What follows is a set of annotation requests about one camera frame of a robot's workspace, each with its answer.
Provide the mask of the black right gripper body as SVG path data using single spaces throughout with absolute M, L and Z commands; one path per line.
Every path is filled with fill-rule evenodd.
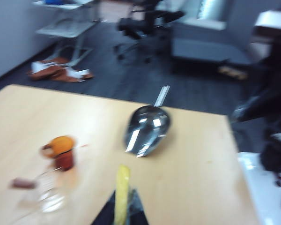
M 281 36 L 273 39 L 269 56 L 257 66 L 257 102 L 281 102 Z

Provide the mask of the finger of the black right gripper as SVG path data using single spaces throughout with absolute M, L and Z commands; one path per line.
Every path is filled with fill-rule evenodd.
M 262 106 L 264 106 L 269 101 L 267 96 L 251 96 L 246 102 L 238 105 L 234 113 L 247 113 L 251 111 L 255 111 Z
M 271 113 L 269 108 L 264 107 L 237 107 L 230 116 L 233 122 L 244 122 L 268 116 Z

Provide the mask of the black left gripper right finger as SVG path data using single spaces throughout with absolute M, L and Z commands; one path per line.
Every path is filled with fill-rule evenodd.
M 149 223 L 137 190 L 132 189 L 128 197 L 128 224 L 148 225 Z

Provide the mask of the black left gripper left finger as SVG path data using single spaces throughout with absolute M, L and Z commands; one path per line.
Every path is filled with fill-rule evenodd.
M 105 203 L 91 225 L 112 225 L 114 221 L 115 191 Z

